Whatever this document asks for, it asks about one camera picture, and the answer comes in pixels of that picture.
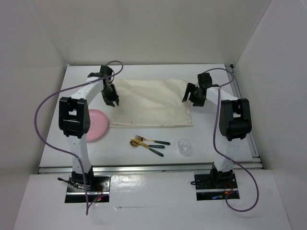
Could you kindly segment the pink plate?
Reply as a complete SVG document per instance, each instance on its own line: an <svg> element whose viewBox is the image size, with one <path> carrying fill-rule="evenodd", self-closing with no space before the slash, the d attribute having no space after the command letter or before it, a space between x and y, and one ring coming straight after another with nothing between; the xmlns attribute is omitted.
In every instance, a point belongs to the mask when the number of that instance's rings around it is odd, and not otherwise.
<svg viewBox="0 0 307 230"><path fill-rule="evenodd" d="M105 113L97 109L90 109L90 128L86 136L87 142L100 139L109 128L109 119Z"/></svg>

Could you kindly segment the cream cloth placemat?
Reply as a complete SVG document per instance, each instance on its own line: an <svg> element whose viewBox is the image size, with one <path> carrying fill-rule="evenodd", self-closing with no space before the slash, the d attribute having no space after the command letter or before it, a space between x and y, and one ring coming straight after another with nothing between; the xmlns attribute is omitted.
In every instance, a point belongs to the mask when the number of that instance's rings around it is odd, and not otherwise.
<svg viewBox="0 0 307 230"><path fill-rule="evenodd" d="M117 79L119 106L110 124L120 128L191 127L191 103L182 102L187 81L178 79Z"/></svg>

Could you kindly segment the clear drinking glass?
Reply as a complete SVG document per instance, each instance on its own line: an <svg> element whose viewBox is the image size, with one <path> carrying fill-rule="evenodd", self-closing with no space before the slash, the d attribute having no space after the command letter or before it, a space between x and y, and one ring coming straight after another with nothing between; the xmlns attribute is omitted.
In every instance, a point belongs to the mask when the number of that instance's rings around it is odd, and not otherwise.
<svg viewBox="0 0 307 230"><path fill-rule="evenodd" d="M191 155L191 143L187 139L181 139L178 142L178 151L180 154L184 156L189 156Z"/></svg>

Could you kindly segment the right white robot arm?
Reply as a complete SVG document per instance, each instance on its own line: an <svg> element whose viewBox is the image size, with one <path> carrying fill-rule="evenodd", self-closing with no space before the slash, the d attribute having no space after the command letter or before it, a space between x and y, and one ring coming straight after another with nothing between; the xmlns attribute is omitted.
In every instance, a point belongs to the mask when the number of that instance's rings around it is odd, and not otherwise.
<svg viewBox="0 0 307 230"><path fill-rule="evenodd" d="M226 143L212 165L209 182L219 188L233 179L237 149L252 130L250 104L246 98L237 98L220 90L209 73L198 74L197 79L198 85L187 84L182 102L189 100L193 106L204 106L208 100L217 105L218 122L214 130L219 130Z"/></svg>

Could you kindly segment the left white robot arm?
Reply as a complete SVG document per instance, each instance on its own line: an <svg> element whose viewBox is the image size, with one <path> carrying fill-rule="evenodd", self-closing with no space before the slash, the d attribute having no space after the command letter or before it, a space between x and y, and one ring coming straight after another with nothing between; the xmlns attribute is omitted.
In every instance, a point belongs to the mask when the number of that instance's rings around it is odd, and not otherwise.
<svg viewBox="0 0 307 230"><path fill-rule="evenodd" d="M59 128L68 139L70 152L77 156L73 159L71 181L84 191L90 191L95 181L86 142L91 126L88 105L99 93L106 105L119 105L113 74L109 66L101 66L99 72L88 75L86 84L76 93L59 100Z"/></svg>

